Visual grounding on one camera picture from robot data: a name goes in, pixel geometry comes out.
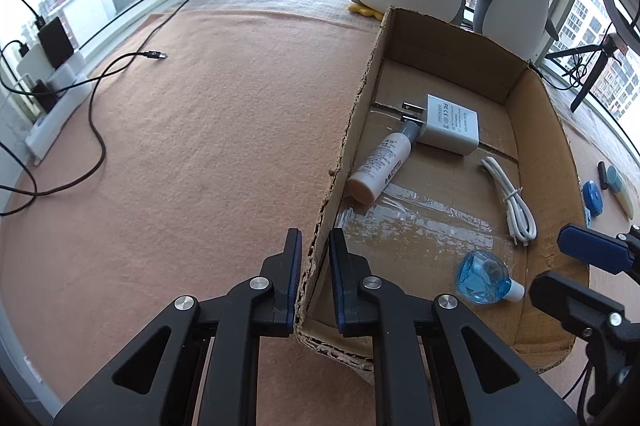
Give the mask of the blue round tape measure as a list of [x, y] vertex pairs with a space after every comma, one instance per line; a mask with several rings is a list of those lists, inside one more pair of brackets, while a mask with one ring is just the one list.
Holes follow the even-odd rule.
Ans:
[[586, 209], [589, 210], [591, 216], [597, 217], [602, 214], [602, 194], [597, 183], [593, 180], [586, 181], [582, 186], [582, 198], [584, 199]]

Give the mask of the small plush penguin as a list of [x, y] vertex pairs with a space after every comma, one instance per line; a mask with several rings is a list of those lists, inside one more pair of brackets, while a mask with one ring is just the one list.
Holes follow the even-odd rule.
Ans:
[[524, 61], [533, 60], [544, 35], [559, 38], [551, 0], [474, 0], [472, 27]]

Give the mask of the clear blue spray bottle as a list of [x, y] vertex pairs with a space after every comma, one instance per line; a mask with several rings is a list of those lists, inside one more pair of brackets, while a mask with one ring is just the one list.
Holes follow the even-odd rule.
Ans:
[[525, 287], [510, 277], [503, 261], [484, 250], [464, 256], [456, 274], [456, 290], [475, 305], [520, 302], [525, 296]]

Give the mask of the white lotion bottle blue cap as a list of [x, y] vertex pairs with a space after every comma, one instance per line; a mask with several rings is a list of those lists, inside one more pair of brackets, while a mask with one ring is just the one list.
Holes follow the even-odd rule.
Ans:
[[630, 194], [625, 186], [624, 179], [614, 165], [606, 168], [606, 180], [608, 188], [612, 191], [618, 204], [623, 209], [629, 220], [634, 219], [634, 204], [632, 204]]

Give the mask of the white charger brick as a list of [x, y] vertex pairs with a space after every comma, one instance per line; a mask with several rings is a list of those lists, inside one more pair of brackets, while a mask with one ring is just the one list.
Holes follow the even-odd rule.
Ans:
[[24, 80], [28, 88], [35, 87], [38, 80], [46, 82], [54, 72], [40, 44], [35, 44], [28, 51], [21, 52], [21, 60], [18, 61], [16, 69], [18, 76]]

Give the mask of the small white cream tube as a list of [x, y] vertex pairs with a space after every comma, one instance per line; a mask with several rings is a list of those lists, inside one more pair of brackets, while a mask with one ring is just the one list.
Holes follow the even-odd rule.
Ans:
[[347, 179], [348, 194], [359, 204], [373, 204], [407, 160], [419, 134], [420, 126], [410, 120], [389, 134]]

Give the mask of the white charger plug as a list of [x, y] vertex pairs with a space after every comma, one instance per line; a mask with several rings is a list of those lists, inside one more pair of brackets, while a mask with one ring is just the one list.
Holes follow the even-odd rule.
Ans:
[[449, 100], [428, 94], [422, 105], [402, 102], [406, 112], [403, 120], [416, 123], [420, 132], [416, 141], [454, 154], [467, 156], [480, 144], [480, 124], [477, 112]]

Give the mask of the black power adapter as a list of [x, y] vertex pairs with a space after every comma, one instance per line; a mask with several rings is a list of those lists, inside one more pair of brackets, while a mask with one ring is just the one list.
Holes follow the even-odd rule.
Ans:
[[60, 18], [55, 16], [38, 30], [38, 39], [52, 68], [57, 70], [75, 52]]

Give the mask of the brown cardboard box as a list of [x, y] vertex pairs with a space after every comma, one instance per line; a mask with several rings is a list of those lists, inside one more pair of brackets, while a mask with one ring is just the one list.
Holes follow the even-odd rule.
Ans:
[[[349, 175], [428, 94], [477, 112], [470, 155], [416, 144], [369, 206], [346, 192]], [[580, 182], [546, 88], [521, 58], [441, 20], [391, 8], [384, 16], [345, 128], [337, 171], [304, 263], [297, 339], [356, 371], [372, 368], [372, 342], [338, 331], [326, 239], [342, 228], [372, 272], [425, 299], [454, 292], [464, 255], [488, 250], [529, 285], [553, 270], [580, 284], [588, 267], [563, 255], [559, 230], [585, 220]]]

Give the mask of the white power strip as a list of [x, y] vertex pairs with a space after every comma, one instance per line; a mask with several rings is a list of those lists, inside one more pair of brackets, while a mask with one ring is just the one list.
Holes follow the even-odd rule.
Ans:
[[40, 116], [25, 138], [25, 144], [38, 165], [48, 154], [64, 125], [89, 97], [91, 85], [82, 72], [86, 66], [84, 56], [76, 52], [44, 83], [55, 91], [56, 103], [49, 112]]

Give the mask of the black cylinder tube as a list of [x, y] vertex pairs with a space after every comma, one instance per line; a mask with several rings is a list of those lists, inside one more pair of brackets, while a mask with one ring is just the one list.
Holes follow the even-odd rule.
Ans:
[[605, 162], [599, 162], [597, 168], [600, 188], [602, 191], [608, 190], [608, 168], [606, 167]]

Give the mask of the black tripod stand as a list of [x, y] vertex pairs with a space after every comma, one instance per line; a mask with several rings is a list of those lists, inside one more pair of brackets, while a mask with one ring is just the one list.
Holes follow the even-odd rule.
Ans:
[[575, 113], [585, 100], [591, 88], [604, 72], [608, 62], [615, 58], [616, 52], [625, 53], [628, 46], [616, 33], [606, 34], [600, 44], [590, 44], [577, 48], [549, 52], [544, 57], [556, 64], [563, 58], [572, 58], [573, 64], [567, 71], [573, 82], [579, 87], [575, 99], [570, 104], [570, 112]]

